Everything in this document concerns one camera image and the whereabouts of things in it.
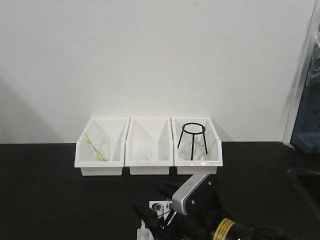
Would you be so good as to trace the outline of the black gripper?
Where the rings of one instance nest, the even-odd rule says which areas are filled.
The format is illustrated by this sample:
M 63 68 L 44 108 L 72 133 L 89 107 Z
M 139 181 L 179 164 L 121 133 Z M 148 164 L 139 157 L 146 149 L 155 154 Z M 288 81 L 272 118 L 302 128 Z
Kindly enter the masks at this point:
M 156 190 L 171 200 L 180 186 L 177 182 L 159 181 Z M 233 227 L 217 192 L 196 213 L 176 213 L 168 221 L 161 221 L 154 210 L 143 204 L 134 204 L 133 212 L 149 227 L 155 240 L 225 240 Z

